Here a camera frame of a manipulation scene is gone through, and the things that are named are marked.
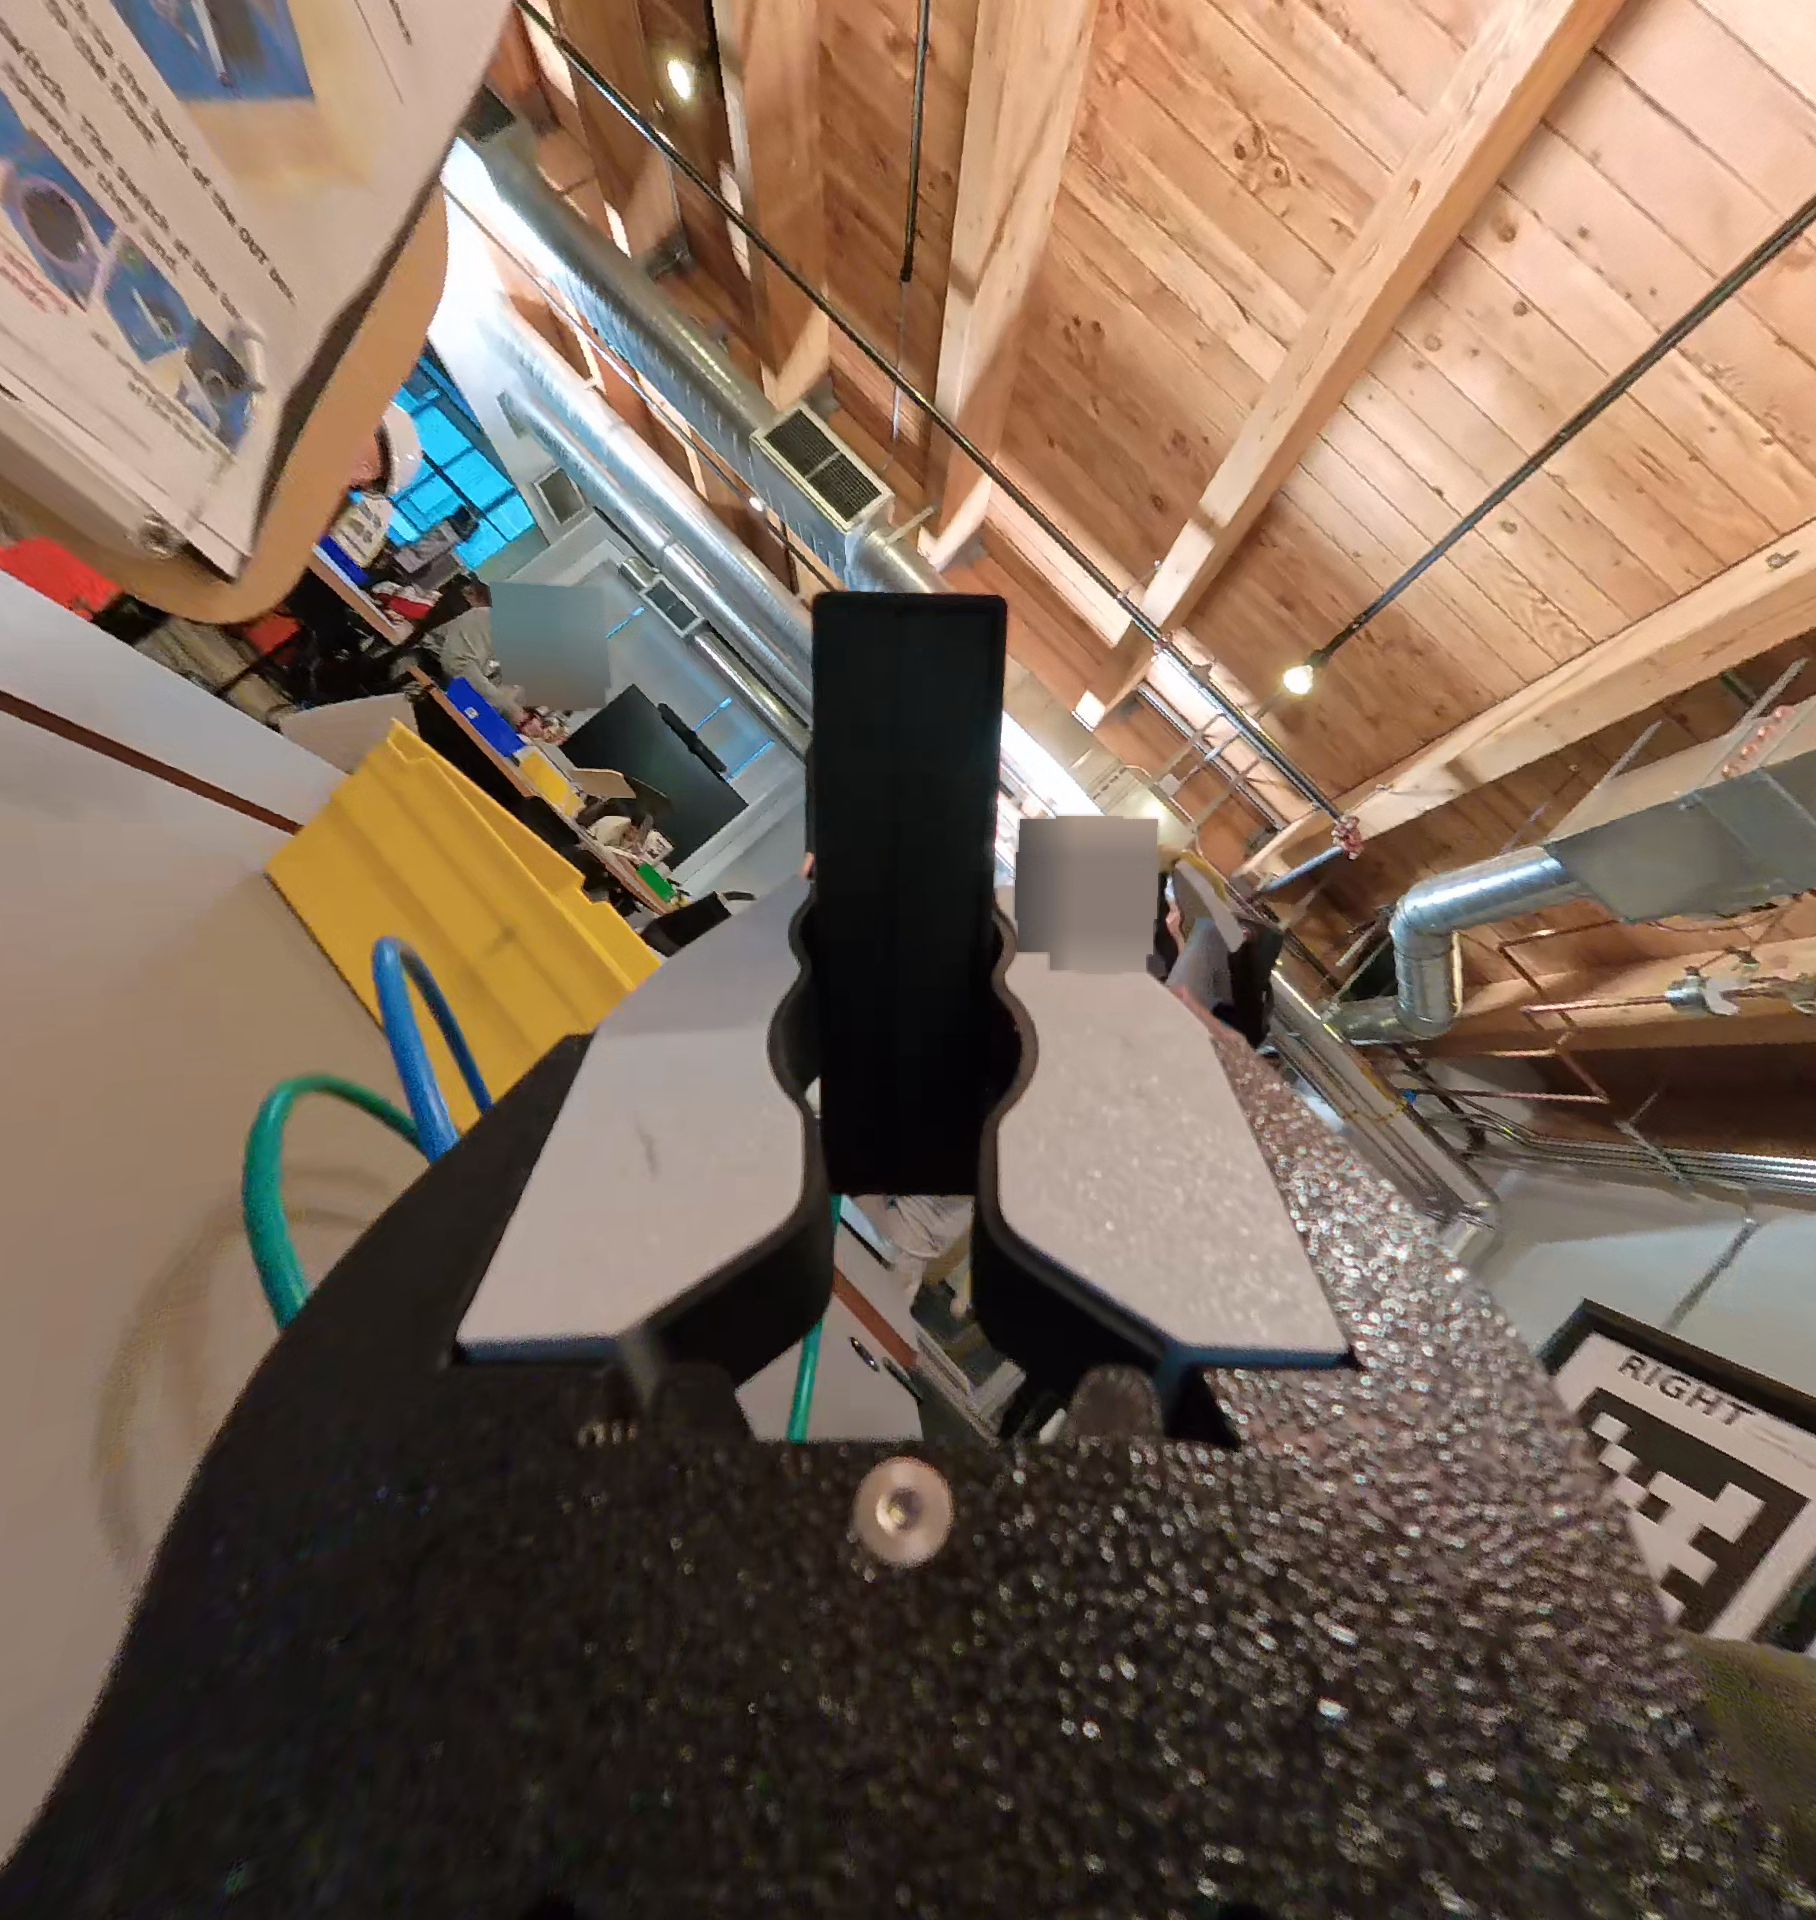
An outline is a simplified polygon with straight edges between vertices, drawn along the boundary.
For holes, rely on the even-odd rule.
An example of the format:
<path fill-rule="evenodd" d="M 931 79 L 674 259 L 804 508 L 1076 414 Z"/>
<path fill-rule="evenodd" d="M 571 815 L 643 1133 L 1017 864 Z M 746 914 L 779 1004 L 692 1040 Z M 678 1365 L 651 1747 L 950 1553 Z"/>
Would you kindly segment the black framed marker sign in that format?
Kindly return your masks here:
<path fill-rule="evenodd" d="M 1583 1301 L 1540 1348 L 1666 1617 L 1816 1649 L 1816 1397 Z"/>

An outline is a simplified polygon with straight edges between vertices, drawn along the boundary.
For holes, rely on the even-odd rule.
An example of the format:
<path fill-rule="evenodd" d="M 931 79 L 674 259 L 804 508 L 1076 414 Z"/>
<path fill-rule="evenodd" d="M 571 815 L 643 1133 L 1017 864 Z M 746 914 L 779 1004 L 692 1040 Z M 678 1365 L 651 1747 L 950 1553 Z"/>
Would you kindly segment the black ethernet port block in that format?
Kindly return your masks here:
<path fill-rule="evenodd" d="M 810 621 L 804 937 L 829 1180 L 966 1199 L 1008 1077 L 991 1009 L 1007 604 L 833 592 Z"/>

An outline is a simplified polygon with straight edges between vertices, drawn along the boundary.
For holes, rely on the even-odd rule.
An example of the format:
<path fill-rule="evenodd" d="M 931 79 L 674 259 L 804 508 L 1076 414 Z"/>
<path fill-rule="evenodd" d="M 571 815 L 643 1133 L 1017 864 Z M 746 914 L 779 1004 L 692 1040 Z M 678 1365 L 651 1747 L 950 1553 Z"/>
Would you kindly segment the white air vent grille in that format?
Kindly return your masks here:
<path fill-rule="evenodd" d="M 892 519 L 895 491 L 805 402 L 779 412 L 751 437 L 808 505 L 841 533 Z"/>

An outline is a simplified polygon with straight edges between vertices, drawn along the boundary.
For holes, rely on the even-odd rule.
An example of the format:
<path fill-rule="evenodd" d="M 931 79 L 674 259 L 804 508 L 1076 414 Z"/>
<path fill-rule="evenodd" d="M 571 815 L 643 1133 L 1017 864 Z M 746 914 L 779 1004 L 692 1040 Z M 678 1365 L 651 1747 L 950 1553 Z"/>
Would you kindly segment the yellow plastic bin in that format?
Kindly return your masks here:
<path fill-rule="evenodd" d="M 273 856 L 267 879 L 373 1016 L 375 942 L 413 948 L 494 1096 L 660 968 L 559 852 L 401 724 Z"/>

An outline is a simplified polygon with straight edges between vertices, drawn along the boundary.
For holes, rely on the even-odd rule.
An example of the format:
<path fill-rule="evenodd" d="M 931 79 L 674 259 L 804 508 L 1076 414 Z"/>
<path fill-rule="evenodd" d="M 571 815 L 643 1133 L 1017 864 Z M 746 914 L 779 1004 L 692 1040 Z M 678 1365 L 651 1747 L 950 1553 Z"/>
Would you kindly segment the large black screen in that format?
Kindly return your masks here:
<path fill-rule="evenodd" d="M 578 769 L 611 771 L 629 781 L 643 811 L 669 844 L 674 866 L 702 852 L 746 809 L 724 763 L 641 685 L 580 721 L 561 743 Z"/>

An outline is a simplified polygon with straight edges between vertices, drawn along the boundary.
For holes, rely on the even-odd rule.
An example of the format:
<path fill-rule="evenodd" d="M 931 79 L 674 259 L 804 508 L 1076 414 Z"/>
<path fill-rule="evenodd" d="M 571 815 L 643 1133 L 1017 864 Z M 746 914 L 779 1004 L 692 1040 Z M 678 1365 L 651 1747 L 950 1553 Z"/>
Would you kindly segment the large glass window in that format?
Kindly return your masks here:
<path fill-rule="evenodd" d="M 524 493 L 431 347 L 422 350 L 396 402 L 420 441 L 420 468 L 396 497 L 396 543 L 463 525 L 466 533 L 455 553 L 464 569 L 482 570 L 536 532 Z"/>

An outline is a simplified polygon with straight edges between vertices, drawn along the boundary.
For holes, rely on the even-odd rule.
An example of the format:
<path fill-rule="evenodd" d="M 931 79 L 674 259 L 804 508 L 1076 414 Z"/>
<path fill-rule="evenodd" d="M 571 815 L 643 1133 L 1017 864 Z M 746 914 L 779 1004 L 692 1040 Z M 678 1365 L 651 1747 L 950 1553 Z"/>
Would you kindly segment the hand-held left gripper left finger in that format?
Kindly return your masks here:
<path fill-rule="evenodd" d="M 592 1031 L 455 1334 L 469 1364 L 600 1362 L 743 1387 L 820 1324 L 833 1227 L 788 876 Z"/>

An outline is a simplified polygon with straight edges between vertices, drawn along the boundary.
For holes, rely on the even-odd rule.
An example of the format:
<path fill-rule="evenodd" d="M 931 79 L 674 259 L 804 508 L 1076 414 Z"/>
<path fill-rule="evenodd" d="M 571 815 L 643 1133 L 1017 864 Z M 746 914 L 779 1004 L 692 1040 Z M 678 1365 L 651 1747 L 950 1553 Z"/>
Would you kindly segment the instruction poster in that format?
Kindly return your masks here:
<path fill-rule="evenodd" d="M 0 487 L 104 564 L 304 563 L 436 295 L 479 1 L 0 1 Z"/>

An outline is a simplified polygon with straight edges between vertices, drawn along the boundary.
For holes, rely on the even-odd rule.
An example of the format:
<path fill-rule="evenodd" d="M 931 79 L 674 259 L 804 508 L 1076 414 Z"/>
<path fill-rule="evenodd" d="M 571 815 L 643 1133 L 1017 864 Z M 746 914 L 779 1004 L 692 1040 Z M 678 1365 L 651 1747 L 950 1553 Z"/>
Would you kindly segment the copper pipe run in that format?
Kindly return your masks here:
<path fill-rule="evenodd" d="M 1816 1088 L 1816 935 L 1560 975 L 1527 993 L 1518 1018 L 1629 1101 Z"/>

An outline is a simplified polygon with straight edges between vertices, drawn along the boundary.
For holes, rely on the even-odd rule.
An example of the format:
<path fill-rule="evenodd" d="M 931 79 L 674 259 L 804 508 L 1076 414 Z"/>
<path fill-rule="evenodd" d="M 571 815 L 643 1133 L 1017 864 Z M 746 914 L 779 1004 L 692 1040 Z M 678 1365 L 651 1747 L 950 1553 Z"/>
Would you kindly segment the red plastic object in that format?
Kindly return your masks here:
<path fill-rule="evenodd" d="M 0 541 L 0 570 L 89 621 L 122 593 L 112 580 L 47 537 Z"/>

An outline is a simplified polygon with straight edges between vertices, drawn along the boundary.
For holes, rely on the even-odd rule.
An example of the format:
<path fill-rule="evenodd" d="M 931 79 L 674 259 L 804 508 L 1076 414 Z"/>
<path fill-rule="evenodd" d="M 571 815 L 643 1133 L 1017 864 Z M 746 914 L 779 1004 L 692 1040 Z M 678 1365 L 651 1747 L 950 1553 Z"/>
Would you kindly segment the rectangular metal duct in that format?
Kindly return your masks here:
<path fill-rule="evenodd" d="M 1546 847 L 1625 924 L 1816 892 L 1816 695 L 1616 774 Z"/>

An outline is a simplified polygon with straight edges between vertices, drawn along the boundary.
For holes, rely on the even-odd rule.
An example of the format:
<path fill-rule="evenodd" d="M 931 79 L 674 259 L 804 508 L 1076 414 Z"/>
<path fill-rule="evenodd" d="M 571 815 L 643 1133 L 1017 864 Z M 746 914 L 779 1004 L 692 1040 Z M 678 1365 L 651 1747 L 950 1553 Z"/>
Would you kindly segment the silver round air duct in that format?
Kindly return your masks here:
<path fill-rule="evenodd" d="M 894 493 L 844 525 L 829 496 L 781 455 L 772 437 L 805 407 L 779 412 L 702 328 L 678 311 L 611 238 L 597 232 L 541 179 L 512 133 L 457 140 L 443 182 L 475 218 L 501 216 L 508 238 L 530 241 L 561 293 L 607 347 L 676 409 L 679 421 L 847 587 L 944 593 L 948 584 L 894 527 Z"/>

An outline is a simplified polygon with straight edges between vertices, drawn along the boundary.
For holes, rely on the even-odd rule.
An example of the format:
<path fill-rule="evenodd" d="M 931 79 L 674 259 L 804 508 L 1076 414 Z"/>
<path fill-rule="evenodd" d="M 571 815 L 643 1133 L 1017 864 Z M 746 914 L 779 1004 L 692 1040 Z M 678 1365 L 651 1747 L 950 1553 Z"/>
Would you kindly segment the silver elbow air duct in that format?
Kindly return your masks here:
<path fill-rule="evenodd" d="M 1582 883 L 1546 847 L 1505 852 L 1415 885 L 1393 907 L 1393 995 L 1343 1001 L 1325 1021 L 1353 1046 L 1426 1044 L 1461 1016 L 1459 937 L 1583 900 Z"/>

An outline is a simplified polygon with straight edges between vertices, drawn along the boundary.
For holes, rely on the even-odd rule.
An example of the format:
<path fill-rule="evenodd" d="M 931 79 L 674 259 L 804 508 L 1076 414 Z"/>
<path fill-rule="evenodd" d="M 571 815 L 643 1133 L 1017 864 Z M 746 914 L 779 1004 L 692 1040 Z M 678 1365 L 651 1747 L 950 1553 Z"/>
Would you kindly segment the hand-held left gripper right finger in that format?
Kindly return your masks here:
<path fill-rule="evenodd" d="M 1011 1074 L 984 1121 L 970 1284 L 1033 1382 L 1130 1393 L 1237 1441 L 1217 1371 L 1339 1371 L 1352 1340 L 1206 1018 L 1141 968 L 1074 968 L 999 914 Z"/>

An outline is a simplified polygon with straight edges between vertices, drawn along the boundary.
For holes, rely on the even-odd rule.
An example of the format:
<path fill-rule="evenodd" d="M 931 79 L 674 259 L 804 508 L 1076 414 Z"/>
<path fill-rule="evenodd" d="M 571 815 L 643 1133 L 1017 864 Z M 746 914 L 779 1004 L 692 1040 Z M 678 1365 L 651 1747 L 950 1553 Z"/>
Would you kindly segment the black ceiling rod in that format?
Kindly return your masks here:
<path fill-rule="evenodd" d="M 1473 508 L 1469 508 L 1444 535 L 1440 535 L 1415 563 L 1409 563 L 1374 598 L 1352 615 L 1327 642 L 1322 642 L 1303 660 L 1305 668 L 1317 675 L 1339 657 L 1343 648 L 1362 636 L 1374 618 L 1402 601 L 1415 584 L 1423 581 L 1444 559 L 1480 532 L 1499 508 L 1507 505 L 1527 483 L 1544 472 L 1560 454 L 1582 439 L 1596 421 L 1607 416 L 1619 400 L 1639 387 L 1646 375 L 1671 357 L 1682 343 L 1698 333 L 1721 309 L 1733 305 L 1764 271 L 1779 263 L 1785 253 L 1799 245 L 1810 228 L 1816 228 L 1816 193 L 1799 206 L 1785 216 L 1754 249 L 1716 278 L 1708 293 L 1693 300 L 1677 319 L 1666 324 L 1654 341 L 1622 369 L 1618 369 L 1589 402 L 1578 407 L 1560 426 L 1538 445 L 1517 468 L 1495 483 Z"/>
<path fill-rule="evenodd" d="M 877 367 L 892 391 L 897 397 L 911 402 L 927 423 L 984 477 L 991 483 L 991 489 L 1007 496 L 1008 502 L 1026 516 L 1041 537 L 1057 547 L 1064 561 L 1088 580 L 1095 592 L 1120 611 L 1130 628 L 1141 640 L 1151 648 L 1151 657 L 1169 659 L 1188 675 L 1194 685 L 1204 685 L 1200 668 L 1188 660 L 1181 650 L 1173 634 L 1169 634 L 1162 624 L 1148 617 L 1145 604 L 1137 593 L 1123 589 L 1115 584 L 1095 557 L 1084 550 L 1063 525 L 1059 525 L 1040 504 L 1028 493 L 1028 489 L 1014 481 L 987 448 L 966 435 L 960 425 L 945 412 L 931 392 L 923 391 L 912 379 L 909 379 L 900 361 L 882 356 L 881 350 L 861 333 L 861 328 L 833 300 L 827 293 L 801 274 L 796 263 L 772 243 L 772 238 L 754 224 L 754 219 L 732 206 L 722 191 L 711 184 L 701 167 L 690 160 L 667 133 L 656 129 L 651 119 L 580 49 L 571 39 L 552 23 L 547 14 L 540 13 L 530 1 L 514 1 L 514 10 L 530 21 L 563 58 L 574 79 L 586 84 L 591 92 L 608 107 L 622 125 L 634 136 L 638 136 L 647 148 L 663 160 L 663 165 L 679 179 L 684 179 L 694 193 L 698 193 L 757 254 L 765 266 L 769 266 L 815 313 L 820 313 L 829 325 L 838 333 L 847 343 L 860 354 L 860 357 Z"/>

